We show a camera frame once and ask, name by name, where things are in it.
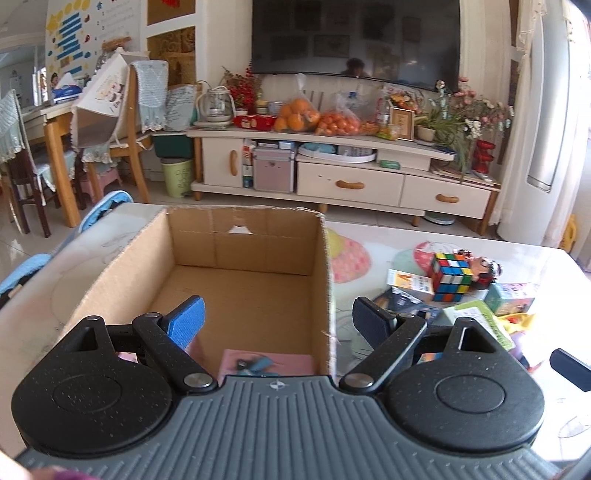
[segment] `drawer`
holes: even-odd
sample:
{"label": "drawer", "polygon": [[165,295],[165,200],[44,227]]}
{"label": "drawer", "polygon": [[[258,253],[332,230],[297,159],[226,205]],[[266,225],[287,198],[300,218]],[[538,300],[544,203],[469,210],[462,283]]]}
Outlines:
{"label": "drawer", "polygon": [[404,175],[298,162],[297,193],[310,197],[398,206]]}
{"label": "drawer", "polygon": [[406,175],[400,206],[482,218],[489,190]]}
{"label": "drawer", "polygon": [[203,183],[242,187],[242,138],[204,138]]}

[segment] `pink stool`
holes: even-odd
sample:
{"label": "pink stool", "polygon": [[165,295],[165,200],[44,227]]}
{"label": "pink stool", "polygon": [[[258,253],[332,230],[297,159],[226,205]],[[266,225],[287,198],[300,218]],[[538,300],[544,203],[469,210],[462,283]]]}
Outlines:
{"label": "pink stool", "polygon": [[[103,194],[105,192],[105,187],[107,185],[110,185],[114,181],[117,181],[120,187],[122,186],[121,177],[119,176],[119,169],[117,168],[117,166],[112,166],[109,170],[99,173],[98,175],[100,189],[103,191]],[[88,178],[88,175],[86,173],[82,175],[82,178],[80,179],[80,186],[82,188],[82,192],[87,193],[89,195],[90,201],[92,203],[96,203],[96,195],[92,190],[90,179]]]}

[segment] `flower pot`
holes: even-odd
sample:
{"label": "flower pot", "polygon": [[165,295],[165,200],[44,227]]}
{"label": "flower pot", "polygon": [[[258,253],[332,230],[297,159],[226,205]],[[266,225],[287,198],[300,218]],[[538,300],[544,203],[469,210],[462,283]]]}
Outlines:
{"label": "flower pot", "polygon": [[436,130],[432,128],[422,127],[421,125],[417,127],[417,137],[419,140],[423,140],[424,142],[434,141],[435,132]]}

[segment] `bag of oranges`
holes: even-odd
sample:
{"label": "bag of oranges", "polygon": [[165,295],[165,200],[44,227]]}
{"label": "bag of oranges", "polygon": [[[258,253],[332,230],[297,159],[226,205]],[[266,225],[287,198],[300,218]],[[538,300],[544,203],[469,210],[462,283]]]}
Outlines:
{"label": "bag of oranges", "polygon": [[360,135],[361,120],[347,108],[342,95],[335,96],[335,108],[320,117],[316,135]]}
{"label": "bag of oranges", "polygon": [[289,103],[281,107],[279,117],[275,122],[276,132],[308,132],[318,126],[320,112],[306,98],[304,85],[306,75],[298,73],[297,83],[299,92]]}

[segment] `red vase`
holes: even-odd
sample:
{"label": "red vase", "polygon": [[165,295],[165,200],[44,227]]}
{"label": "red vase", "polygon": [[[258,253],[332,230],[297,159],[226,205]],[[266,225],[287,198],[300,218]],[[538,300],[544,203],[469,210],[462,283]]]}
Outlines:
{"label": "red vase", "polygon": [[494,150],[495,148],[496,145],[494,143],[487,142],[486,140],[476,140],[472,170],[478,173],[488,174],[488,165],[495,157],[488,153],[487,150]]}

